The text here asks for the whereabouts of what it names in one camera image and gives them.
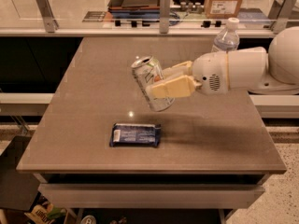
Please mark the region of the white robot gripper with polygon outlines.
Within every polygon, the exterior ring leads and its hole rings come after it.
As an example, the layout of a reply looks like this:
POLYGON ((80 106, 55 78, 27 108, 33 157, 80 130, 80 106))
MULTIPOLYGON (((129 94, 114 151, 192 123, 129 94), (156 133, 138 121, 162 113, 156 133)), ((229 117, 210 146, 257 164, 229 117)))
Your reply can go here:
POLYGON ((182 98, 191 96, 198 89, 205 95, 225 94, 228 91, 227 62, 227 53, 218 51, 204 54, 194 62, 165 68, 163 76, 166 79, 149 85, 147 95, 155 99, 182 98))

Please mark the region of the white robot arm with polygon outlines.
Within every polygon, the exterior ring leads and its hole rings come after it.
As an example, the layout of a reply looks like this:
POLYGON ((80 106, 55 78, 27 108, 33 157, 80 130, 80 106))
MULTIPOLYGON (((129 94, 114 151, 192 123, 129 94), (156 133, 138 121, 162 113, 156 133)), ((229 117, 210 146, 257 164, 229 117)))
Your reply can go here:
POLYGON ((146 88, 152 98, 180 98, 194 91, 225 94, 244 89, 258 94, 296 94, 299 86, 299 27, 277 34, 268 49, 256 47, 206 53, 164 70, 146 88))

